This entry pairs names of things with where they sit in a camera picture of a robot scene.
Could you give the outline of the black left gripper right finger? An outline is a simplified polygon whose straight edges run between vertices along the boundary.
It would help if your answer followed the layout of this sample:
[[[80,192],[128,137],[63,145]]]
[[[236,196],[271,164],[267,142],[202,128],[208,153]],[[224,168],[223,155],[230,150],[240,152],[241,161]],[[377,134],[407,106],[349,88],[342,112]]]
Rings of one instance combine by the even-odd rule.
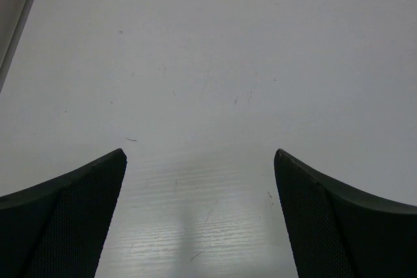
[[[327,176],[286,151],[276,185],[299,277],[415,277],[416,207]]]

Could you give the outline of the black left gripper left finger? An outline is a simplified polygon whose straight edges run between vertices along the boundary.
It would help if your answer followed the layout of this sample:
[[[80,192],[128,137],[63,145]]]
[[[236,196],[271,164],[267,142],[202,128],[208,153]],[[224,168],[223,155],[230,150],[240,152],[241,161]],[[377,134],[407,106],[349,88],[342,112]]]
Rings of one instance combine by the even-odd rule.
[[[118,148],[1,197],[2,277],[94,277],[127,157]]]

